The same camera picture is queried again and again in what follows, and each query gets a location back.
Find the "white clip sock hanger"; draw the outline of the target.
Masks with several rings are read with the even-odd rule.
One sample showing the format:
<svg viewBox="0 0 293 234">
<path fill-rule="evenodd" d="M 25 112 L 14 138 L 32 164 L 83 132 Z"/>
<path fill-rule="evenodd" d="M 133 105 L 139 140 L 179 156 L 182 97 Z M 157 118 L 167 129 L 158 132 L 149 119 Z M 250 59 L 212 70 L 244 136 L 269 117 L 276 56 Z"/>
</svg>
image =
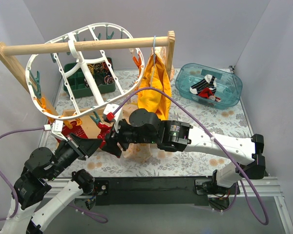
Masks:
<svg viewBox="0 0 293 234">
<path fill-rule="evenodd" d="M 98 28 L 103 28 L 105 29 L 105 33 L 106 33 L 106 38 L 105 40 L 101 40 L 101 36 L 100 34 L 95 34 L 95 29 Z M 64 81 L 64 86 L 67 88 L 68 90 L 68 95 L 69 95 L 69 99 L 73 104 L 74 107 L 74 112 L 73 114 L 65 117 L 63 115 L 60 114 L 56 114 L 54 113 L 50 108 L 48 108 L 46 106 L 46 103 L 44 103 L 42 101 L 42 92 L 41 92 L 41 85 L 40 85 L 40 74 L 37 73 L 37 75 L 33 75 L 31 72 L 31 65 L 33 63 L 33 61 L 35 60 L 35 58 L 39 55 L 42 55 L 43 52 L 33 52 L 25 69 L 25 80 L 26 80 L 26 84 L 27 87 L 29 88 L 29 94 L 32 98 L 32 101 L 34 103 L 34 105 L 36 106 L 36 108 L 44 115 L 46 115 L 49 118 L 53 118 L 53 119 L 58 119 L 58 120 L 72 120 L 72 119 L 77 119 L 80 118 L 82 116 L 84 116 L 85 114 L 95 111 L 98 108 L 104 107 L 107 104 L 111 104 L 114 101 L 117 101 L 121 98 L 124 98 L 125 96 L 129 95 L 131 92 L 133 92 L 140 84 L 142 77 L 143 77 L 143 72 L 145 69 L 145 60 L 144 60 L 144 56 L 142 54 L 141 51 L 141 45 L 134 45 L 134 46 L 128 46 L 126 48 L 128 48 L 130 50 L 130 52 L 134 55 L 137 54 L 139 61 L 141 62 L 140 65 L 138 65 L 138 68 L 141 69 L 141 72 L 138 76 L 138 78 L 136 79 L 136 81 L 134 82 L 134 84 L 129 87 L 129 88 L 123 88 L 119 82 L 118 77 L 115 75 L 114 70 L 112 68 L 112 65 L 110 62 L 108 62 L 107 57 L 105 55 L 105 49 L 98 49 L 98 51 L 101 53 L 101 56 L 99 58 L 85 58 L 83 55 L 83 50 L 78 49 L 77 48 L 77 42 L 79 42 L 79 34 L 80 33 L 84 33 L 84 32 L 89 32 L 91 34 L 91 36 L 93 37 L 93 42 L 111 42 L 114 32 L 115 30 L 119 30 L 120 34 L 121 34 L 121 38 L 120 41 L 126 41 L 128 39 L 133 39 L 133 36 L 131 35 L 130 32 L 128 32 L 125 28 L 113 24 L 113 23 L 107 23 L 107 22 L 100 22 L 100 23 L 94 23 L 94 24 L 90 24 L 87 26 L 84 26 L 80 29 L 71 31 L 69 33 L 66 33 L 64 35 L 62 35 L 61 37 L 57 37 L 55 39 L 52 39 L 48 42 L 45 43 L 45 45 L 47 46 L 55 46 L 55 45 L 60 45 L 62 43 L 67 44 L 68 46 L 68 53 L 70 55 L 72 55 L 72 57 L 76 60 L 76 65 L 73 66 L 73 68 L 71 68 L 70 70 L 68 70 L 67 72 L 64 70 L 64 67 L 62 66 L 61 62 L 60 62 L 60 58 L 59 58 L 59 51 L 57 52 L 49 52 L 49 54 L 51 54 L 53 61 L 55 61 L 55 63 L 58 66 L 59 72 L 63 78 Z M 120 92 L 119 95 L 117 95 L 116 97 L 113 97 L 110 100 L 105 101 L 102 97 L 102 94 L 99 91 L 99 87 L 96 84 L 93 75 L 91 74 L 91 71 L 89 69 L 89 65 L 91 64 L 95 64 L 95 63 L 100 63 L 100 62 L 104 62 L 107 65 L 108 71 L 111 73 L 112 75 L 112 80 L 116 83 L 116 86 Z M 77 102 L 76 102 L 76 95 L 73 94 L 73 89 L 70 87 L 69 85 L 69 81 L 68 78 L 72 77 L 78 70 L 81 70 L 83 75 L 85 76 L 85 79 L 89 85 L 89 88 L 94 96 L 95 99 L 95 105 L 91 106 L 89 108 L 89 110 L 86 111 L 82 111 L 80 110 Z"/>
</svg>

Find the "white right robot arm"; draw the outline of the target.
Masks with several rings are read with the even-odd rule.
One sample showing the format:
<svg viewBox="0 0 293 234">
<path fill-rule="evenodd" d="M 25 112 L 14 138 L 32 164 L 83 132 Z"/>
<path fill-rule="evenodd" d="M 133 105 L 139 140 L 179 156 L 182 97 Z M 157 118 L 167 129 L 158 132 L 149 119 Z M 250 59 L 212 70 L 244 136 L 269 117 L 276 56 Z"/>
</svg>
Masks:
<svg viewBox="0 0 293 234">
<path fill-rule="evenodd" d="M 222 194 L 243 178 L 260 180 L 265 175 L 264 137 L 260 134 L 250 138 L 208 135 L 189 123 L 160 120 L 146 109 L 133 111 L 128 120 L 120 112 L 115 114 L 108 109 L 104 110 L 103 117 L 113 124 L 104 137 L 103 150 L 116 157 L 130 144 L 156 144 L 166 152 L 198 152 L 229 158 L 230 164 L 215 170 L 208 181 L 197 185 L 205 194 Z"/>
</svg>

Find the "red christmas sock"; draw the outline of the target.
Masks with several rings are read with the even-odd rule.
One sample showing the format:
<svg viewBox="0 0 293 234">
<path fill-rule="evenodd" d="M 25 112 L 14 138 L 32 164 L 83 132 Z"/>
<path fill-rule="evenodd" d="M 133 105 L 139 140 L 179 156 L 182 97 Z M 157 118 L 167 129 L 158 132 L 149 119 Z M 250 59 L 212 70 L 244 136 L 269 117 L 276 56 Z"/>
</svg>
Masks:
<svg viewBox="0 0 293 234">
<path fill-rule="evenodd" d="M 66 137 L 70 133 L 73 133 L 81 138 L 88 138 L 84 129 L 81 126 L 82 121 L 68 121 L 68 120 L 62 120 L 63 121 L 63 130 L 62 134 Z"/>
<path fill-rule="evenodd" d="M 100 149 L 116 156 L 117 158 L 120 158 L 121 149 L 117 145 L 117 141 L 111 137 L 111 134 L 113 133 L 111 131 L 112 127 L 103 124 L 100 121 L 96 125 L 100 129 L 100 133 L 97 138 L 102 140 Z"/>
<path fill-rule="evenodd" d="M 201 98 L 205 98 L 205 99 L 209 99 L 212 101 L 216 101 L 216 102 L 220 102 L 221 99 L 217 96 L 214 95 L 213 90 L 211 90 L 210 88 L 204 88 L 199 94 L 199 97 Z"/>
</svg>

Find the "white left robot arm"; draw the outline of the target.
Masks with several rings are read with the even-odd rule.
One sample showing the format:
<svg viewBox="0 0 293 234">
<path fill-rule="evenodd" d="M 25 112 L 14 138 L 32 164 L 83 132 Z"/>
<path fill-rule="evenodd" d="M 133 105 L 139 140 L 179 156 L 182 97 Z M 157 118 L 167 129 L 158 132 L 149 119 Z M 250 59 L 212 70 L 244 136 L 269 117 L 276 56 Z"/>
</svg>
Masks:
<svg viewBox="0 0 293 234">
<path fill-rule="evenodd" d="M 72 178 L 45 206 L 36 209 L 52 188 L 48 182 L 57 178 L 75 160 L 90 157 L 101 143 L 102 139 L 70 134 L 55 151 L 47 147 L 35 149 L 12 187 L 11 207 L 0 234 L 41 234 L 71 201 L 80 195 L 93 195 L 95 179 L 81 169 L 72 172 Z"/>
</svg>

